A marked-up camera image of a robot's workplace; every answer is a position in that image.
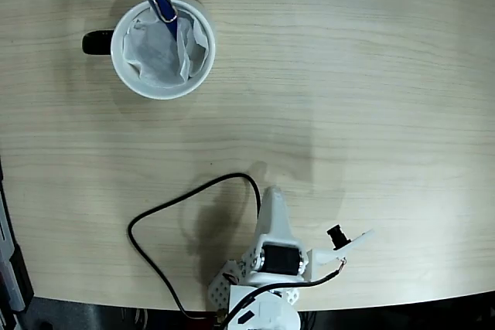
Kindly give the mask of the white gripper body with black servo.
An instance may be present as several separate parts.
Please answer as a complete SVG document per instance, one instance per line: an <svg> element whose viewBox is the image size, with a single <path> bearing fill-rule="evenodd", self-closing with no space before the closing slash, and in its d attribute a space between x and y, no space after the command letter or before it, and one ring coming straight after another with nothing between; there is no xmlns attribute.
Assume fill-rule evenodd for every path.
<svg viewBox="0 0 495 330"><path fill-rule="evenodd" d="M265 286L303 282L304 258L298 247L265 244L249 250L242 258L241 283Z"/></svg>

